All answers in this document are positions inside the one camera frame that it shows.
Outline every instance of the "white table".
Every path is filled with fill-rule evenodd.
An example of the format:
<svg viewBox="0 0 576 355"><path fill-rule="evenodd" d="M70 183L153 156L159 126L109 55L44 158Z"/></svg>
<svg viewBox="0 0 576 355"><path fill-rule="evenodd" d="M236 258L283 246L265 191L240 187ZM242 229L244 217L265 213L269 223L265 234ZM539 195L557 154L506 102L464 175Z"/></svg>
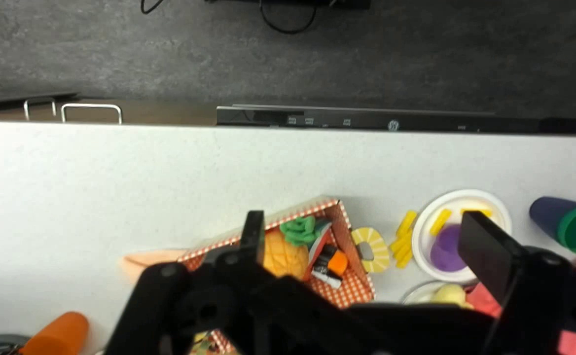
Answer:
<svg viewBox="0 0 576 355"><path fill-rule="evenodd" d="M522 242L571 256L528 209L576 199L575 138L0 122L0 333L80 309L101 349L133 290L127 252L196 246L251 207L320 195L391 240L407 209L460 187L502 197ZM376 276L380 300L423 280L415 264Z"/></svg>

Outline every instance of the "black cable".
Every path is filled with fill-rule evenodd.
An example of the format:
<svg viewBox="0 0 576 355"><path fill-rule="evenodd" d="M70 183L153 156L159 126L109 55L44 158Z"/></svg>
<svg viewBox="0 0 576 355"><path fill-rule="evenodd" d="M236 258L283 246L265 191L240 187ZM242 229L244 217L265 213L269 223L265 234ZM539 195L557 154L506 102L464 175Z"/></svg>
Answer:
<svg viewBox="0 0 576 355"><path fill-rule="evenodd" d="M143 0L143 2L141 2L143 14L151 14L151 12L155 12L165 0L157 0L151 8L147 8L147 2L149 2L149 0Z"/></svg>
<svg viewBox="0 0 576 355"><path fill-rule="evenodd" d="M281 25L277 25L271 17L269 17L269 14L267 14L267 6L265 6L265 0L261 0L259 2L261 4L261 14L263 14L263 19L265 19L265 23L269 25L269 27L273 27L273 29L277 29L277 31L281 31L281 33L305 33L305 31L309 31L311 27L313 27L313 23L316 21L316 16L318 16L318 10L320 10L320 6L316 4L316 0L313 0L313 14L311 14L311 17L309 17L309 21L305 23L305 25L301 25L301 27L281 27Z"/></svg>

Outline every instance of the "black cord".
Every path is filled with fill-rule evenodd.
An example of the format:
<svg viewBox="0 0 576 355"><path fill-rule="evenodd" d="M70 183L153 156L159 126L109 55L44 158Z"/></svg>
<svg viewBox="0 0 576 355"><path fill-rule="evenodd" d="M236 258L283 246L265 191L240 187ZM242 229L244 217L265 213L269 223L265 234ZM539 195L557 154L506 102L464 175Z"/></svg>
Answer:
<svg viewBox="0 0 576 355"><path fill-rule="evenodd" d="M149 0L143 0L143 2L141 2L143 14L151 14L151 12L155 12L165 0L157 0L151 8L147 8L147 2L149 2Z"/></svg>
<svg viewBox="0 0 576 355"><path fill-rule="evenodd" d="M267 23L269 27L281 31L281 33L305 33L305 31L309 31L309 29L313 27L313 23L316 21L316 16L318 16L318 10L320 10L320 6L316 4L316 0L313 0L313 14L311 14L309 21L307 21L305 25L301 25L301 27L289 27L289 29L287 29L287 27L277 25L277 23L269 17L269 14L267 14L267 6L265 6L265 0L261 0L259 4L261 4L261 14L263 14L265 23Z"/></svg>

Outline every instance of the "white tabletop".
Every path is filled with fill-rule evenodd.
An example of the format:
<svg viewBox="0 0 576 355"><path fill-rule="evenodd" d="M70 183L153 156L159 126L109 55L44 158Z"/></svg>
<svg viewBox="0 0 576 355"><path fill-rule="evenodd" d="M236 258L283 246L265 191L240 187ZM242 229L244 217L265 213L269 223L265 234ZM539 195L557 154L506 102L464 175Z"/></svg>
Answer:
<svg viewBox="0 0 576 355"><path fill-rule="evenodd" d="M508 205L516 236L571 256L530 221L539 195L576 199L576 138L0 124L0 333L78 309L101 349L133 290L127 252L196 246L245 211L344 199L388 242L405 211L462 187ZM429 280L376 276L397 301Z"/></svg>

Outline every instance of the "dark floor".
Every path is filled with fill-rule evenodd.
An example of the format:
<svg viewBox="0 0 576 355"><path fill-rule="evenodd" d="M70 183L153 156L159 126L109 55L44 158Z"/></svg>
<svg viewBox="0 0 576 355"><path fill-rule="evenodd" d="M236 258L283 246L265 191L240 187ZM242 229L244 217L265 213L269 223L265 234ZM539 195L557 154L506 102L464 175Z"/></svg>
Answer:
<svg viewBox="0 0 576 355"><path fill-rule="evenodd" d="M576 0L374 0L303 35L226 0L0 0L0 87L576 114Z"/></svg>

